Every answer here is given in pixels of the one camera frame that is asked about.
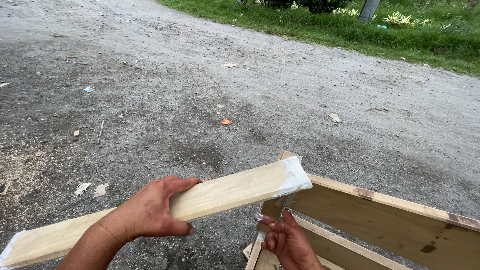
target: grass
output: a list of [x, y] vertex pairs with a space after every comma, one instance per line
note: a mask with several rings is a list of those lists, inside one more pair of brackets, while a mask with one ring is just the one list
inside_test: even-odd
[[[480, 9], [466, 9], [466, 0], [432, 1], [427, 12], [421, 12], [426, 0], [387, 0], [381, 2], [377, 18], [370, 24], [360, 23], [358, 17], [331, 13], [312, 15], [306, 8], [276, 10], [255, 2], [244, 6], [236, 0], [157, 2], [193, 16], [265, 31], [285, 39], [341, 47], [385, 59], [404, 57], [408, 62], [480, 76]], [[363, 3], [355, 0], [347, 8], [361, 10]], [[432, 23], [426, 27], [386, 25], [382, 18], [397, 11], [412, 15], [412, 20], [430, 19]], [[386, 25], [387, 29], [377, 25]]]

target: small stone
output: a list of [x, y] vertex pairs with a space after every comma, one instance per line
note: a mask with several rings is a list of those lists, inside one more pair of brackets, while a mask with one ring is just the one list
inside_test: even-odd
[[168, 268], [168, 259], [163, 259], [162, 263], [160, 264], [161, 270], [167, 270]]

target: right hand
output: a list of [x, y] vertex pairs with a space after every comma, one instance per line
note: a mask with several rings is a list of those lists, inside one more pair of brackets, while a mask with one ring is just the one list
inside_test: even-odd
[[267, 233], [262, 248], [273, 252], [285, 270], [324, 270], [307, 235], [290, 211], [283, 211], [283, 222], [259, 214], [256, 218], [260, 218], [259, 223], [267, 225], [271, 230]]

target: left hand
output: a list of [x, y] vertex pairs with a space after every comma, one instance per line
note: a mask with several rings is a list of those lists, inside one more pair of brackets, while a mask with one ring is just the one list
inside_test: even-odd
[[120, 242], [131, 242], [140, 236], [163, 237], [193, 234], [188, 222], [174, 219], [169, 199], [202, 181], [198, 178], [179, 179], [168, 176], [150, 181], [128, 201], [97, 222]]

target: white paint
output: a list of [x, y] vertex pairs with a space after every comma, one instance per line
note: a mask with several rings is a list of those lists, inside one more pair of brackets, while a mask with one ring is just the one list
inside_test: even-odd
[[281, 160], [286, 166], [285, 182], [276, 190], [274, 198], [312, 188], [312, 182], [300, 165], [297, 157]]
[[12, 239], [10, 240], [10, 242], [8, 243], [8, 245], [5, 247], [5, 249], [3, 250], [3, 252], [1, 253], [0, 255], [0, 270], [9, 270], [9, 269], [14, 269], [15, 267], [10, 267], [10, 268], [7, 268], [5, 266], [3, 266], [3, 262], [5, 261], [5, 259], [8, 257], [8, 255], [10, 254], [10, 251], [12, 251], [12, 245], [13, 243], [15, 243], [15, 241], [17, 240], [17, 238], [23, 233], [23, 232], [26, 232], [25, 230], [19, 232], [19, 233], [16, 233]]
[[255, 214], [255, 215], [253, 216], [253, 218], [255, 219], [256, 222], [262, 221], [262, 219], [264, 219], [264, 217], [265, 217], [265, 216], [262, 215], [262, 214]]

